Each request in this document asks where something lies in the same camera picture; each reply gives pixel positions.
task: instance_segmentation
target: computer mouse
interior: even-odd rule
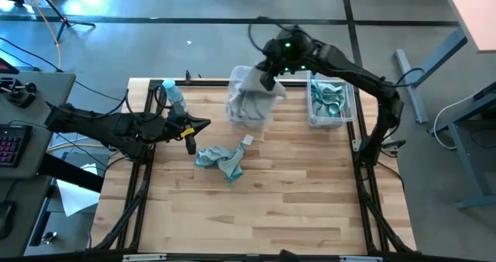
[[[12,201],[0,202],[0,240],[9,236],[14,224],[14,211],[16,203]]]

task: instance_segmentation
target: gray desk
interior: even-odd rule
[[[76,79],[74,74],[39,72],[21,72],[18,75],[0,74],[0,78],[3,77],[17,78],[23,84],[34,83],[38,87],[38,92],[36,93],[35,101],[26,109],[14,106],[7,102],[6,98],[0,96],[0,110],[2,110],[0,124],[6,124],[18,119],[42,126],[44,126],[45,119],[50,114],[50,108],[48,108],[45,101],[54,105],[65,103]],[[29,158],[21,158],[16,169],[2,169],[0,178],[26,179],[34,177],[38,172],[51,138],[52,133],[50,131],[34,126],[31,138],[23,154],[24,157]]]
[[[49,109],[45,100],[59,105],[66,102],[75,80],[73,74],[54,74],[38,72],[21,72],[19,75],[0,74],[0,77],[18,78],[23,84],[35,83],[38,87],[36,100],[27,109],[20,109],[8,103],[0,96],[0,110],[2,116],[0,123],[7,123],[19,119],[43,125],[48,116]],[[28,243],[33,226],[40,213],[40,208],[45,201],[47,190],[50,187],[51,177],[36,176],[48,143],[51,132],[33,127],[33,134],[29,141],[24,157],[17,168],[2,168],[0,178],[0,200],[4,200],[12,180],[18,179],[12,189],[9,200],[16,203],[14,226],[10,235],[0,240],[0,257],[22,256]]]

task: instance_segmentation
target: crumpled cloth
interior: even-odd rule
[[[227,150],[225,147],[219,146],[209,147],[198,151],[195,164],[203,167],[217,164],[224,174],[224,179],[233,182],[243,174],[239,163],[243,159],[244,153],[242,144],[236,150]]]
[[[263,124],[272,113],[277,96],[286,98],[285,87],[277,82],[272,91],[260,83],[263,71],[256,67],[238,66],[229,80],[226,112],[231,121]]]
[[[312,93],[312,112],[316,116],[340,118],[341,110],[346,102],[342,86],[310,80]]]

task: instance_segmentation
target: desk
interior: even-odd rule
[[[0,77],[18,78],[23,84],[35,83],[38,87],[36,100],[27,109],[21,109],[8,103],[0,96],[0,123],[19,119],[43,125],[50,112],[45,100],[59,105],[66,102],[74,83],[73,74],[21,72],[18,75],[0,74]],[[0,199],[5,199],[12,180],[5,178],[25,178],[18,180],[9,200],[16,205],[14,226],[10,235],[0,240],[0,257],[17,257],[24,254],[24,249],[31,236],[33,226],[40,213],[40,208],[50,187],[51,177],[36,176],[52,133],[45,129],[33,127],[31,140],[27,145],[19,166],[15,169],[3,168],[3,180],[0,180]]]
[[[134,111],[143,110],[149,81],[130,79]],[[234,149],[246,134],[255,140],[246,148],[243,176],[232,184],[217,169],[196,167],[184,142],[158,143],[140,252],[366,253],[346,127],[309,128],[305,88],[288,88],[288,100],[277,104],[274,121],[263,131],[232,127],[225,114],[227,87],[181,90],[193,116],[212,120],[196,136],[198,149]],[[375,98],[363,94],[362,102],[367,123],[375,124]],[[381,160],[396,169],[395,160]],[[106,173],[91,231],[94,245],[122,213],[131,167],[120,162]],[[376,167],[376,172],[385,218],[415,249],[401,182],[385,169]],[[133,218],[130,222],[128,243]]]
[[[475,42],[478,53],[496,52],[496,36],[494,36],[494,31],[496,30],[496,17],[494,16],[496,4],[494,0],[448,1],[457,14],[461,27],[449,35],[422,64],[417,66],[424,69],[424,74],[421,71],[415,71],[405,77],[406,84],[415,83],[407,87],[407,89],[413,103],[417,123],[429,121],[417,88],[467,43],[467,35]],[[411,69],[403,50],[396,50],[394,55],[403,74]]]

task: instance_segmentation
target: blue bottle cap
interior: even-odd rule
[[[162,82],[162,85],[164,86],[164,88],[172,88],[176,85],[176,82],[173,79],[165,79]]]

